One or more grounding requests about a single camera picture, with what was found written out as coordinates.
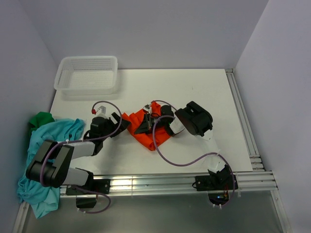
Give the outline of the orange t shirt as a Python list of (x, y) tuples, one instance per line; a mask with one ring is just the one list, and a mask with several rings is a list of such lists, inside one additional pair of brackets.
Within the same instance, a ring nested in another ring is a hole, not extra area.
[(122, 119), (130, 122), (127, 128), (129, 133), (151, 151), (173, 136), (170, 124), (175, 108), (166, 102), (164, 105), (159, 102), (152, 101), (135, 113), (122, 114)]

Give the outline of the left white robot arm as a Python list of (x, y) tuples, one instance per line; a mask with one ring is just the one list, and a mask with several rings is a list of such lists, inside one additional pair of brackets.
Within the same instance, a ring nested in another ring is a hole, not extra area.
[(47, 187), (71, 185), (84, 194), (91, 193), (95, 187), (94, 174), (82, 168), (71, 168), (70, 164), (73, 159), (97, 155), (108, 137), (119, 135), (131, 125), (115, 112), (112, 117), (116, 123), (104, 114), (94, 117), (83, 140), (73, 143), (45, 140), (27, 167), (26, 177)]

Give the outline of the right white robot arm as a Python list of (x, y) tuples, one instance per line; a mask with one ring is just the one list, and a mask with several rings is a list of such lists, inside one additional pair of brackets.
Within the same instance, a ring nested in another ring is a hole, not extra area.
[(187, 164), (176, 164), (167, 159), (158, 148), (170, 137), (183, 130), (187, 130), (191, 135), (198, 136), (207, 142), (214, 143), (212, 115), (194, 101), (186, 104), (184, 108), (176, 109), (168, 102), (154, 100), (137, 113), (131, 114), (130, 119), (134, 124), (129, 130), (132, 136), (149, 150), (156, 150), (166, 163), (176, 167), (186, 167), (208, 158), (209, 185), (215, 189), (221, 189), (228, 180), (234, 182), (230, 165), (217, 152), (209, 152)]

